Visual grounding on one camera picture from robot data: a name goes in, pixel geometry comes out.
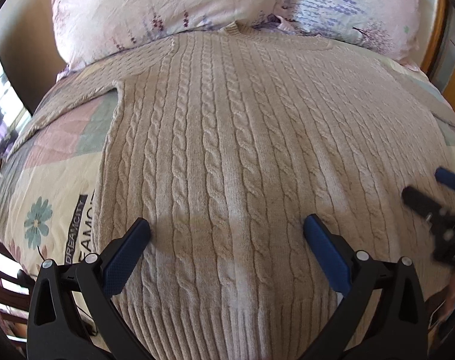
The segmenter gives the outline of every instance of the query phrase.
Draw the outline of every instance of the beige sweater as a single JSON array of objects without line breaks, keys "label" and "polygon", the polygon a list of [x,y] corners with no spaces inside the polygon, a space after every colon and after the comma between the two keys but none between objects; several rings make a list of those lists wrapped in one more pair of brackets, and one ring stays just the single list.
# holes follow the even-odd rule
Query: beige sweater
[{"label": "beige sweater", "polygon": [[102,250],[138,216],[153,230],[113,299],[123,318],[158,359],[295,359],[336,307],[301,230],[313,212],[355,250],[412,257],[425,297],[445,285],[400,192],[413,184],[455,207],[433,177],[447,152],[394,76],[323,38],[183,33],[56,86],[20,143],[118,88],[94,242]]}]

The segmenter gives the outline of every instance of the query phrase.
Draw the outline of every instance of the black cable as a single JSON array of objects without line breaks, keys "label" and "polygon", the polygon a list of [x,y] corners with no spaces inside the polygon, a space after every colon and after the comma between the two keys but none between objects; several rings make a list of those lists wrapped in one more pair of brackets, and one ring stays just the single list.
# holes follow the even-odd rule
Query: black cable
[{"label": "black cable", "polygon": [[[43,255],[41,254],[41,250],[39,249],[39,245],[37,245],[37,252],[39,253],[39,255],[41,256],[43,262],[46,261],[46,259],[43,257]],[[97,336],[97,333],[98,333],[98,329],[97,329],[97,325],[96,325],[96,322],[94,322],[94,319],[86,312],[84,311],[83,309],[81,309],[77,304],[76,304],[76,307],[81,310],[85,315],[86,317],[88,317],[92,323],[94,323],[94,327],[96,328],[96,331],[94,332],[94,335],[92,337],[96,337]]]},{"label": "black cable", "polygon": [[43,257],[43,255],[41,254],[41,250],[39,249],[39,245],[37,245],[37,252],[39,253],[39,255],[41,256],[43,262],[46,261],[46,259]]}]

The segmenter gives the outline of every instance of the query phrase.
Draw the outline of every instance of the blue rubber pad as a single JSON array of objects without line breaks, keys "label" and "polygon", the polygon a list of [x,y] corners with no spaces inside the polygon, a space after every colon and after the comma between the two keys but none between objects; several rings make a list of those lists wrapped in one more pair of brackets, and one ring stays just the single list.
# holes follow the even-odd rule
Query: blue rubber pad
[{"label": "blue rubber pad", "polygon": [[150,239],[146,220],[138,220],[133,231],[122,238],[122,245],[103,270],[103,292],[108,298],[122,291]]},{"label": "blue rubber pad", "polygon": [[437,168],[435,172],[436,180],[455,191],[455,174],[444,168]]},{"label": "blue rubber pad", "polygon": [[335,245],[329,239],[324,229],[312,215],[304,221],[304,237],[306,238],[329,285],[344,297],[351,290],[351,270],[344,261]]}]

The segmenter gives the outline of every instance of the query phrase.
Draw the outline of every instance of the pillow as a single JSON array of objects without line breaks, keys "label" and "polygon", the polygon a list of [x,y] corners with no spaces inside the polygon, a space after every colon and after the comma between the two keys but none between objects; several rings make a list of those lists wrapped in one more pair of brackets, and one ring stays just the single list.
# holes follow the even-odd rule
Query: pillow
[{"label": "pillow", "polygon": [[410,65],[420,0],[277,0],[274,13],[302,35],[322,35]]},{"label": "pillow", "polygon": [[52,0],[54,34],[69,70],[118,51],[234,20],[253,25],[276,0]]}]

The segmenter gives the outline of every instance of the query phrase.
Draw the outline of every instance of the bed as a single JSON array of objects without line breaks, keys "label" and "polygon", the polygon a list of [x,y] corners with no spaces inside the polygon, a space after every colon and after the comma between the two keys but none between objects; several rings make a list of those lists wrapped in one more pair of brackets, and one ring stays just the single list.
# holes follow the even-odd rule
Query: bed
[{"label": "bed", "polygon": [[423,73],[235,22],[61,79],[1,169],[0,237],[36,276],[143,216],[154,240],[113,302],[152,354],[297,358],[337,305],[303,218],[378,259],[411,256],[430,297],[449,271],[399,196],[413,184],[455,210],[439,166],[455,171],[455,114]]}]

